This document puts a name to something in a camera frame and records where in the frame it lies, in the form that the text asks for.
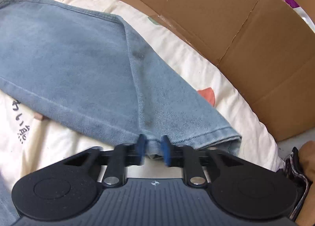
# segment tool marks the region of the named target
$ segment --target bed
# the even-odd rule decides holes
[[[117,14],[128,22],[155,52],[241,134],[238,156],[276,171],[282,166],[278,147],[247,102],[208,60],[165,27],[120,0],[55,0],[94,11]],[[0,91],[0,172],[9,189],[22,176],[92,146],[112,146],[75,132],[53,120],[34,117],[34,111]],[[145,158],[128,177],[181,177],[179,168]]]

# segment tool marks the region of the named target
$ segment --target light blue denim fabric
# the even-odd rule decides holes
[[[11,194],[4,184],[4,180],[0,174],[0,226],[10,226],[19,219]]]
[[[240,135],[121,17],[53,0],[0,0],[0,89],[111,145],[160,138],[195,149]]]

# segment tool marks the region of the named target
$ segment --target silver screw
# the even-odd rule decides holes
[[[108,185],[115,185],[119,183],[119,179],[117,177],[111,176],[104,179],[104,183]]]
[[[196,177],[190,178],[190,182],[193,185],[201,185],[201,184],[204,184],[206,182],[206,180],[202,177],[196,176]]]

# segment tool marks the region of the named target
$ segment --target gray floor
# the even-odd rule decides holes
[[[293,147],[300,149],[302,145],[310,140],[315,140],[315,128],[310,129],[300,135],[278,142],[279,157],[284,159],[292,151]]]

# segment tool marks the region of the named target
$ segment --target brown leaf print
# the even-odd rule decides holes
[[[213,107],[215,105],[215,93],[211,87],[197,91],[202,97],[204,97]]]

